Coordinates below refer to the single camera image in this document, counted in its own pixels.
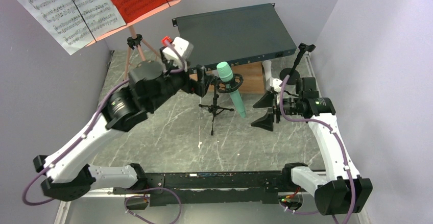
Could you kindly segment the mint green microphone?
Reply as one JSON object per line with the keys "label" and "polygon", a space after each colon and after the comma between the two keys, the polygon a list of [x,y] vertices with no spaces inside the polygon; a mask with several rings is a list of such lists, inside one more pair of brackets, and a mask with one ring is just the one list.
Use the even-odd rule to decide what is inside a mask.
{"label": "mint green microphone", "polygon": [[243,83],[243,78],[239,74],[234,74],[227,62],[220,62],[216,66],[219,78],[225,86],[225,93],[229,93],[230,98],[242,118],[246,118],[246,109],[238,91]]}

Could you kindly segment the black round-base mic stand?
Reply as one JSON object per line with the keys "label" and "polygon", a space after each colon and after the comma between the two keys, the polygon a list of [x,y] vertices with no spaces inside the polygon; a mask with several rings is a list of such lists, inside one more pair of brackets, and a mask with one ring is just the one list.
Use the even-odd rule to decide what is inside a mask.
{"label": "black round-base mic stand", "polygon": [[298,79],[300,79],[300,74],[296,70],[296,68],[300,64],[301,59],[304,56],[304,54],[306,52],[310,52],[310,53],[313,52],[316,49],[316,46],[314,44],[307,45],[305,43],[300,43],[300,45],[298,46],[298,49],[299,49],[299,52],[298,52],[298,54],[294,60],[293,66],[291,68],[284,68],[279,74],[279,77],[281,80],[284,80],[286,78],[286,76],[289,76],[289,79],[287,81],[288,85],[295,85],[296,81]]}

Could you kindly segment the white microphone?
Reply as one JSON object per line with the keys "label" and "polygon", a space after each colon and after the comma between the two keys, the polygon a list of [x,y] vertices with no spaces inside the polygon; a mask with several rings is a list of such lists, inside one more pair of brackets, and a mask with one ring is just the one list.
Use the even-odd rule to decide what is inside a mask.
{"label": "white microphone", "polygon": [[270,60],[262,61],[262,69],[263,69],[263,77],[264,77],[264,83],[266,91],[272,91],[272,83],[273,83],[273,77],[272,77],[272,62]]}

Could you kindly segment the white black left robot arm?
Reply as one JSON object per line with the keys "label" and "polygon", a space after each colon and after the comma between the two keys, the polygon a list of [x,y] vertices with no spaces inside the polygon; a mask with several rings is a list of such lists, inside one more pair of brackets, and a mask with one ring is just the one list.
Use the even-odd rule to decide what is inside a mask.
{"label": "white black left robot arm", "polygon": [[128,73],[102,100],[90,122],[57,152],[34,158],[35,169],[45,179],[44,196],[60,201],[76,200],[96,189],[118,187],[141,193],[148,178],[138,163],[123,167],[101,167],[90,164],[103,146],[147,120],[178,91],[203,97],[213,76],[203,66],[197,67],[197,78],[187,70],[164,69],[156,62],[142,62]]}

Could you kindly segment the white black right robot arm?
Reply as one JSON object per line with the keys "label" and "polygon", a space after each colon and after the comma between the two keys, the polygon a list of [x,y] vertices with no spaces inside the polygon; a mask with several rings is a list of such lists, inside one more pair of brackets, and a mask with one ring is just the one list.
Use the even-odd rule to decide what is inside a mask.
{"label": "white black right robot arm", "polygon": [[269,88],[254,104],[254,108],[267,108],[265,116],[252,122],[253,127],[273,131],[281,118],[290,122],[306,123],[318,143],[325,165],[325,176],[313,172],[305,163],[289,163],[282,171],[284,189],[297,187],[314,197],[322,215],[345,214],[347,218],[359,213],[373,185],[363,178],[351,160],[339,132],[336,111],[332,101],[321,97],[313,77],[296,81],[296,93],[284,98],[286,80],[268,79]]}

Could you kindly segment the wooden board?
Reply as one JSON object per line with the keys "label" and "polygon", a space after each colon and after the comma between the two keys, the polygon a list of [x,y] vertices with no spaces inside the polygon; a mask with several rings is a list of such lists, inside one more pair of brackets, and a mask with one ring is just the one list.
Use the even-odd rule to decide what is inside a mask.
{"label": "wooden board", "polygon": [[243,76],[244,82],[239,88],[240,94],[264,94],[266,91],[261,62],[244,65],[231,65],[233,73]]}

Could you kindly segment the pink music stand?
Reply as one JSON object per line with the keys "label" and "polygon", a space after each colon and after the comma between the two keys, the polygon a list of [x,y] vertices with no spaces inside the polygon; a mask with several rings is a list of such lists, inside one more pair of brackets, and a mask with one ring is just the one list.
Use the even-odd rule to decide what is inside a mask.
{"label": "pink music stand", "polygon": [[167,2],[166,4],[163,4],[163,5],[159,6],[159,7],[157,7],[156,9],[154,9],[154,10],[152,10],[152,11],[150,11],[150,12],[144,14],[144,15],[142,15],[141,17],[139,17],[138,19],[134,20],[131,23],[125,23],[121,27],[118,27],[118,28],[115,28],[115,29],[112,29],[112,30],[108,31],[107,33],[103,34],[102,36],[96,38],[96,40],[93,40],[88,45],[90,46],[90,45],[92,45],[92,44],[94,44],[94,43],[96,43],[96,42],[98,42],[100,40],[106,39],[109,36],[111,36],[111,35],[113,35],[115,33],[120,32],[121,30],[124,30],[124,29],[129,30],[130,37],[127,38],[127,46],[128,46],[128,48],[127,48],[127,58],[126,58],[125,71],[124,71],[124,77],[123,77],[123,79],[126,79],[126,77],[128,76],[127,72],[129,70],[129,66],[132,65],[131,62],[130,62],[130,57],[131,57],[131,54],[132,54],[133,50],[137,50],[138,53],[139,53],[139,55],[140,55],[140,58],[144,61],[145,60],[145,56],[144,56],[144,53],[143,53],[143,50],[142,50],[141,46],[145,45],[149,50],[151,50],[156,55],[157,58],[161,58],[160,52],[158,50],[154,49],[149,43],[147,43],[144,40],[144,38],[143,38],[143,36],[141,34],[138,34],[135,31],[134,25],[136,23],[138,23],[138,22],[146,19],[146,18],[149,18],[149,17],[151,17],[151,16],[153,16],[153,15],[155,15],[155,14],[157,14],[157,13],[163,11],[163,10],[166,10],[166,9],[168,9],[168,8],[170,8],[170,7],[178,4],[180,1],[181,0],[171,0],[171,1]]}

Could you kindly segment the dark rack-mount audio unit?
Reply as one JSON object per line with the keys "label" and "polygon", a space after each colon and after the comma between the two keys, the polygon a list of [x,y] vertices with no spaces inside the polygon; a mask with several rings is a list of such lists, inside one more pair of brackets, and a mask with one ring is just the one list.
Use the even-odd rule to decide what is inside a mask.
{"label": "dark rack-mount audio unit", "polygon": [[290,56],[297,49],[274,3],[180,16],[172,25],[194,45],[189,68],[244,65]]}

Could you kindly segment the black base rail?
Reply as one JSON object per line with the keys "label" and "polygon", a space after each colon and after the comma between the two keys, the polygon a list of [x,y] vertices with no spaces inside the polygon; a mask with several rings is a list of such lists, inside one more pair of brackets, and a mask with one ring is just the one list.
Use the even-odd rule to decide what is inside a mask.
{"label": "black base rail", "polygon": [[280,170],[147,173],[150,205],[176,204],[173,191],[183,204],[260,202],[278,204],[298,186]]}

